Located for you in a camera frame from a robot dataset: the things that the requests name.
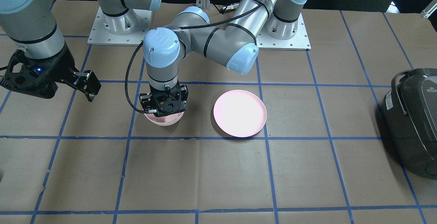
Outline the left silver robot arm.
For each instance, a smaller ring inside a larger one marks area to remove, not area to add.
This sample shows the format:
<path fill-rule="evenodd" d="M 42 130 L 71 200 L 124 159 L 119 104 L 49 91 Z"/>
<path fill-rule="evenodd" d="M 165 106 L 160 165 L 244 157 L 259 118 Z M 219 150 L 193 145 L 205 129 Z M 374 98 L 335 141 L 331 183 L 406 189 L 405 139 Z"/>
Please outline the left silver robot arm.
<path fill-rule="evenodd" d="M 256 61 L 261 43 L 290 43 L 307 0 L 240 0 L 230 19 L 211 23 L 196 6 L 180 12 L 171 24 L 148 31 L 140 46 L 149 78 L 150 94 L 140 94 L 139 113 L 169 116 L 187 109 L 188 88 L 178 79 L 179 63 L 192 52 L 228 70 L 247 74 Z"/>

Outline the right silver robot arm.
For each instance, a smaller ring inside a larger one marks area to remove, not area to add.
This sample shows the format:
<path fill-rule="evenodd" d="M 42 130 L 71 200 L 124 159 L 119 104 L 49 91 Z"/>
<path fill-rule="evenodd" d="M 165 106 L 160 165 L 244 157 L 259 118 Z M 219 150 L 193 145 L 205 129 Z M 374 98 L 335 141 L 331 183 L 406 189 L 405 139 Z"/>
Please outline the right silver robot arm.
<path fill-rule="evenodd" d="M 151 12 L 162 0 L 97 0 L 88 43 L 138 44 L 149 29 Z M 79 71 L 50 7 L 56 0 L 1 0 L 1 28 L 17 50 L 2 67 L 1 86 L 39 98 L 53 98 L 63 83 L 92 102 L 101 84 L 91 70 Z"/>

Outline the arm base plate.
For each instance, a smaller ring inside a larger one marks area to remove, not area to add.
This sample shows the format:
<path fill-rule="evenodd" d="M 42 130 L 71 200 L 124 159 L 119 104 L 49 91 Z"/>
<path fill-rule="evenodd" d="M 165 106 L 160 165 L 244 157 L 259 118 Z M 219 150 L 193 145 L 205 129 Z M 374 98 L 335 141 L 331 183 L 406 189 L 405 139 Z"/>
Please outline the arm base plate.
<path fill-rule="evenodd" d="M 264 27 L 256 38 L 257 46 L 261 50 L 311 50 L 312 46 L 302 14 L 299 15 L 296 21 L 295 29 L 294 33 L 292 33 L 292 38 L 276 39 L 269 35 L 267 28 Z"/>
<path fill-rule="evenodd" d="M 109 17 L 98 9 L 89 33 L 89 45 L 137 46 L 150 29 L 152 11 L 130 9 L 119 17 Z"/>

